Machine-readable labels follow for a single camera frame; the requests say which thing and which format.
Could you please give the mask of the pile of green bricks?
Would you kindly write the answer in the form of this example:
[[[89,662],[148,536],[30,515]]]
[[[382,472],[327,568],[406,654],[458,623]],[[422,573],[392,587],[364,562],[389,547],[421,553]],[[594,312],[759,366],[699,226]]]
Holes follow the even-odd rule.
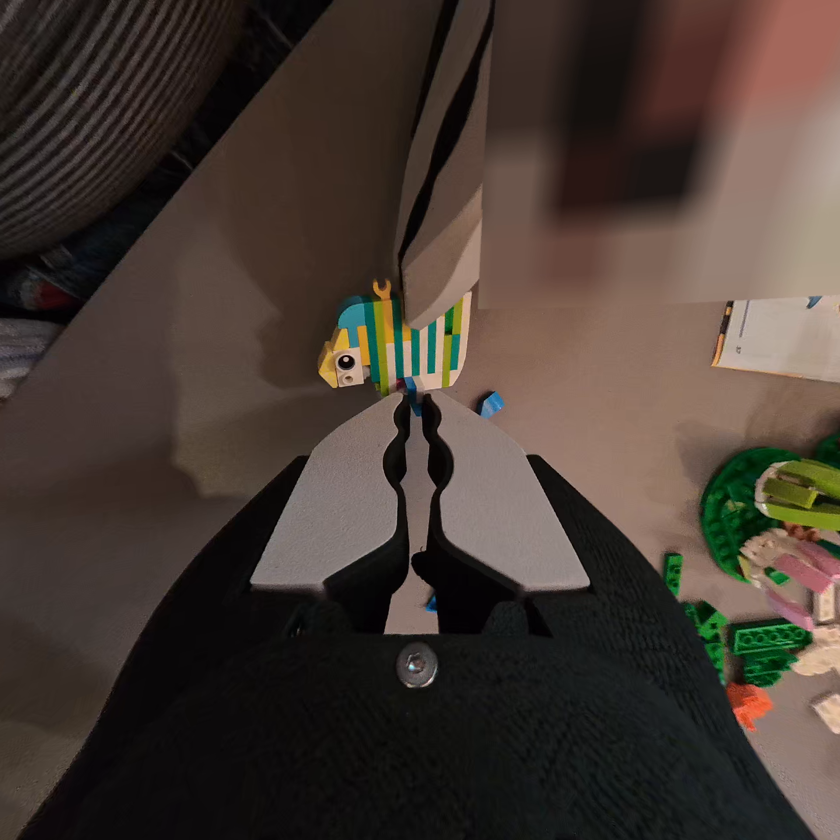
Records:
[[[770,688],[813,641],[811,632],[786,621],[730,623],[708,602],[683,602],[682,608],[723,686],[735,682]]]

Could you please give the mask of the grey desk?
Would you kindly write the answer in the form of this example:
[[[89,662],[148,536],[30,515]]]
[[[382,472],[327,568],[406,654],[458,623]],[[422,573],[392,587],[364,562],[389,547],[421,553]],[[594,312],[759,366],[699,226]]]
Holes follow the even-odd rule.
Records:
[[[184,568],[375,403],[312,367],[341,300],[390,275],[439,8],[334,3],[2,408],[2,838]],[[810,454],[838,386],[711,368],[722,308],[474,310],[447,394],[498,391],[501,430],[739,620],[770,610],[708,557],[699,495],[745,448]]]

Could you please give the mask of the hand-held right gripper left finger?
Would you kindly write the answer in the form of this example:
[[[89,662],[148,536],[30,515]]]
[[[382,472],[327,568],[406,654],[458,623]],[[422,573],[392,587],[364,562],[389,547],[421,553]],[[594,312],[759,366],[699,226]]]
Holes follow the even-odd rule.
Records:
[[[254,589],[324,592],[396,536],[411,413],[404,395],[391,394],[312,450],[249,579]]]

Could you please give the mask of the person in grey striped sweater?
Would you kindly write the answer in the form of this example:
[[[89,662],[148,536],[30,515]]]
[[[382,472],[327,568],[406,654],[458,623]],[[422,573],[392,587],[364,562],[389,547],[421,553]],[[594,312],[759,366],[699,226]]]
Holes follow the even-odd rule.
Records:
[[[115,207],[186,128],[230,57],[238,1],[1,2],[1,257]]]

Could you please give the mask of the instruction booklet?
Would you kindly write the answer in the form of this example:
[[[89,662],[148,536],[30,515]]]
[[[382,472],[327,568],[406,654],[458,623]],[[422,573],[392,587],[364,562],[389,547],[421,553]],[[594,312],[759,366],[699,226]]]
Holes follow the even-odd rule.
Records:
[[[729,301],[711,366],[839,383],[839,296]]]

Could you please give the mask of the orange brick separator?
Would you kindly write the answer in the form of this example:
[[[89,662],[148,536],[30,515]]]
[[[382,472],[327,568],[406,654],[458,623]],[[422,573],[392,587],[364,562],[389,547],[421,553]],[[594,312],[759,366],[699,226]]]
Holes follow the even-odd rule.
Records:
[[[760,686],[730,682],[726,694],[738,724],[748,732],[756,732],[758,721],[774,709],[769,692]]]

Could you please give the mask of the striped brick fish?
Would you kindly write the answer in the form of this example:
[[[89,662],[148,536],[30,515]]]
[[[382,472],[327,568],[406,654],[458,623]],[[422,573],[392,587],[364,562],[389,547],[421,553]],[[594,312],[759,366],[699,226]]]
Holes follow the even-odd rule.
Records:
[[[318,374],[332,388],[373,384],[381,397],[405,393],[412,376],[422,394],[454,385],[465,366],[472,292],[421,329],[408,326],[403,301],[389,280],[372,294],[348,299],[318,357]]]

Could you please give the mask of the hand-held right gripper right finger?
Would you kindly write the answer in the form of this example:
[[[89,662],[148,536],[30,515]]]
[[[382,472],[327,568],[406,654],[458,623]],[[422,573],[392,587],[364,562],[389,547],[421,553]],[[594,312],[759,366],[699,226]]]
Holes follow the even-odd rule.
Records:
[[[526,452],[444,392],[423,401],[434,483],[430,541],[512,592],[582,592],[591,582]]]

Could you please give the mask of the green brick plant model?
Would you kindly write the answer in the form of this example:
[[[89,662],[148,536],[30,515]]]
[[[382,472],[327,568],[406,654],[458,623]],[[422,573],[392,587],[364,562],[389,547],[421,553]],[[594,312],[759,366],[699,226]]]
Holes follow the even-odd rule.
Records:
[[[800,676],[838,673],[838,467],[838,434],[811,458],[751,448],[719,468],[700,500],[719,569],[766,599],[766,620],[812,633],[789,671]]]

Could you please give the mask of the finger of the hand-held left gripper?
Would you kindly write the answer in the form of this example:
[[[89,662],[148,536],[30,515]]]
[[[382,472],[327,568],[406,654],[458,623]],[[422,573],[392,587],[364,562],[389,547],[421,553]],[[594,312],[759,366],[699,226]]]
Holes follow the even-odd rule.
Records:
[[[411,327],[444,315],[480,274],[494,3],[457,3],[417,136],[431,157],[401,268]]]
[[[443,1],[440,4],[417,96],[395,230],[395,267],[399,270],[402,268],[404,255],[415,235],[415,223],[411,221],[411,218],[431,158],[431,151],[426,148],[427,142],[418,139],[417,136],[421,133],[419,128],[424,116],[427,98],[445,48],[457,5],[457,1]]]

